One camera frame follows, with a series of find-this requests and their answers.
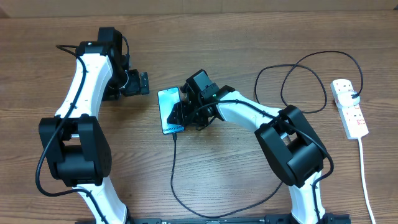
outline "power strip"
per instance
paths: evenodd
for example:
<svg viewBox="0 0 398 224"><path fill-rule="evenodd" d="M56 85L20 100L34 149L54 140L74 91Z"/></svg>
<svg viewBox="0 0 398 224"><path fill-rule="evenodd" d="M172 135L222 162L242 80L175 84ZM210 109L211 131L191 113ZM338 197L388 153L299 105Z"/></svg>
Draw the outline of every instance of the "power strip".
<svg viewBox="0 0 398 224"><path fill-rule="evenodd" d="M376 224L373 216L372 208L368 199L368 190L366 189L365 171L364 171L364 159L363 159L363 147L361 137L369 133L368 127L366 126L365 119L363 117L361 108L359 107L360 96L353 98L356 94L353 88L353 84L346 79L338 79L330 84L331 92L335 98L335 102L338 108L338 112L343 122L344 129L348 139L358 139L359 142L359 157L361 164L361 178L362 187L365 196L366 206L371 217L372 224Z"/></svg>

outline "wooden surface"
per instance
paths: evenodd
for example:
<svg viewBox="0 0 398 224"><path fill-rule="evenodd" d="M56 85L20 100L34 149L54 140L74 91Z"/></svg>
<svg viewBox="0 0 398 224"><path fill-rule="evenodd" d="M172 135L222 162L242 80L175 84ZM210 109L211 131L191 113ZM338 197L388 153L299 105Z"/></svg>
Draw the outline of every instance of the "wooden surface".
<svg viewBox="0 0 398 224"><path fill-rule="evenodd" d="M0 0L11 18L393 10L397 0Z"/></svg>
<svg viewBox="0 0 398 224"><path fill-rule="evenodd" d="M80 196L48 198L34 184L43 150L38 124L59 108L75 73L72 56L56 44L95 40L98 27L115 26L129 40L135 68L149 74L151 94L101 105L99 123L113 153L111 178L135 217L195 218L170 191L173 141L160 130L157 92L183 85L204 68L219 86L230 85L253 99L263 67L295 63L320 50L342 50L362 66L361 107L370 134L363 139L366 180L378 223L398 219L398 13L296 12L209 14L201 16L84 17L0 20L0 223L73 223L92 218ZM358 143L347 140L329 84L359 73L344 55L308 58L323 80L328 105L308 114L335 162L322 181L328 212L349 213L353 223L369 223L359 174ZM288 68L269 70L259 80L264 105L283 108L280 86ZM302 110L323 103L317 80L295 70L285 99ZM278 185L253 133L215 121L208 129L178 135L175 189L194 210L216 215L265 198ZM42 169L46 190L65 190ZM264 205L234 215L260 217L289 213L287 186Z"/></svg>

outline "wooden table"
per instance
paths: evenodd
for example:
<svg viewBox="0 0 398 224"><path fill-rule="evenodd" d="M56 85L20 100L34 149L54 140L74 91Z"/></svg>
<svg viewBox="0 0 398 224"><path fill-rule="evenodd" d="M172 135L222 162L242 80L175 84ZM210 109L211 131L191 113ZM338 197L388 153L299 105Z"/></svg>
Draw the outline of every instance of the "wooden table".
<svg viewBox="0 0 398 224"><path fill-rule="evenodd" d="M104 102L99 123L113 153L111 179L120 199L136 218L196 218L170 191L173 141L160 130L157 92L180 86L204 68L219 86L230 85L253 99L263 67L295 63L320 50L354 56L364 72L361 107L370 134L363 138L366 180L378 223L398 219L398 13L295 12L189 16L114 16L0 20L0 223L73 223L92 218L79 195L48 198L35 187L34 171L43 150L38 124L54 115L75 73L71 55L56 44L95 40L98 27L115 26L127 38L134 68L149 74L151 94ZM357 141L346 139L329 84L352 80L355 64L344 55L325 54L302 64L326 86L328 105L308 114L335 162L322 181L328 212L349 213L353 223L369 223ZM275 68L259 80L259 99L283 108L280 86L288 68ZM297 69L285 86L285 99L302 110L323 103L312 74ZM253 133L215 121L208 129L178 135L175 189L194 210L216 215L265 198L279 184ZM325 171L329 166L325 161ZM53 180L47 163L42 185L67 189ZM287 186L264 205L234 217L289 213Z"/></svg>

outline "wall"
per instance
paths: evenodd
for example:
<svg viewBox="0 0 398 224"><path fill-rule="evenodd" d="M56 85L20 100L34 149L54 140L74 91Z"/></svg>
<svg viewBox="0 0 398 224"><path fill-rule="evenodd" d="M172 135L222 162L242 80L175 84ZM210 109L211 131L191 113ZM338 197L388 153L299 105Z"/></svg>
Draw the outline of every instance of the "wall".
<svg viewBox="0 0 398 224"><path fill-rule="evenodd" d="M0 17L391 10L398 0L0 0Z"/></svg>

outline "power outlet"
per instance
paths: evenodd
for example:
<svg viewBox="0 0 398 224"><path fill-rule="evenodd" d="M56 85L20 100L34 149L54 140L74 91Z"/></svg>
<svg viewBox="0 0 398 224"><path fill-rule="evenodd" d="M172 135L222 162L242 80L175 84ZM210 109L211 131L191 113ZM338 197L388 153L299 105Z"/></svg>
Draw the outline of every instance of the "power outlet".
<svg viewBox="0 0 398 224"><path fill-rule="evenodd" d="M353 84L346 79L335 80L330 84L331 92L335 98L338 112L343 122L348 139L357 139L369 133L359 106L359 97L352 99L355 94Z"/></svg>

